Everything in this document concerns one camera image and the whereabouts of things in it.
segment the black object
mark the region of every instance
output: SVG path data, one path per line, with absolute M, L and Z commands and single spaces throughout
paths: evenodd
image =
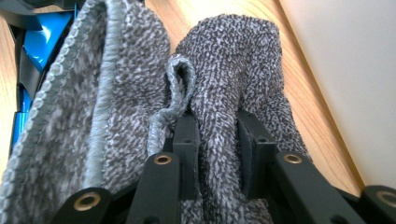
M 357 198 L 332 187 L 304 155 L 278 152 L 275 141 L 254 115 L 238 113 L 238 129 L 244 175 L 242 191 L 250 199 L 266 198 L 275 224 L 396 223 L 395 189 L 370 186 Z M 195 195 L 190 192 L 195 192 L 197 186 L 196 131 L 192 114 L 181 117 L 174 137 L 166 140 L 165 152 L 148 158 L 138 182 L 111 199 L 105 189 L 84 189 L 69 198 L 51 223 L 179 223 L 180 200 Z M 171 153 L 178 147 L 179 156 Z M 190 168 L 183 170 L 186 163 Z M 104 193 L 103 204 L 92 206 L 90 213 L 77 211 L 78 199 L 91 191 Z M 79 202 L 90 205 L 95 196 Z M 86 219 L 70 221 L 68 217 L 75 213 Z

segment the metal rivet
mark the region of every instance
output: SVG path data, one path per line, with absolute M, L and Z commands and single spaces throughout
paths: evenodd
M 166 156 L 166 155 L 161 155 L 161 156 L 155 158 L 155 160 L 154 160 L 154 162 L 159 165 L 165 165 L 171 161 L 172 161 L 172 158 L 170 156 Z
M 288 161 L 290 163 L 294 163 L 294 164 L 298 164 L 301 163 L 303 160 L 301 159 L 301 157 L 294 155 L 294 154 L 286 154 L 283 157 L 283 160 Z
M 75 202 L 74 208 L 77 211 L 83 212 L 90 210 L 100 202 L 100 195 L 96 192 L 89 192 L 81 195 Z
M 381 202 L 396 208 L 396 194 L 389 192 L 389 191 L 384 191 L 384 190 L 380 190 L 379 192 L 376 193 L 376 197 L 378 197 L 379 200 L 381 200 Z

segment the wooden table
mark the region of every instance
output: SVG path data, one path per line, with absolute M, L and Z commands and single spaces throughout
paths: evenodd
M 359 195 L 363 187 L 340 133 L 309 69 L 290 24 L 276 1 L 269 0 L 147 0 L 161 18 L 172 50 L 198 21 L 221 13 L 245 14 L 273 21 L 280 30 L 285 93 L 295 122 L 315 165 L 334 186 Z M 16 110 L 14 45 L 0 20 L 0 174 L 7 164 L 13 113 Z

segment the gray fabric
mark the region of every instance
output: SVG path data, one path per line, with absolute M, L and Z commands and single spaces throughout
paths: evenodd
M 201 135 L 202 198 L 183 203 L 182 222 L 271 223 L 266 201 L 248 201 L 240 190 L 236 112 L 255 114 L 280 150 L 307 155 L 283 93 L 277 28 L 269 21 L 221 15 L 193 27 L 177 53 L 195 68 L 191 110 Z
M 8 162 L 0 223 L 46 223 L 80 189 L 116 192 L 139 177 L 150 117 L 167 118 L 156 126 L 166 134 L 193 90 L 191 65 L 170 58 L 169 46 L 162 23 L 140 3 L 86 2 Z M 190 86 L 169 85 L 179 75 Z M 174 110 L 162 115 L 169 105 Z

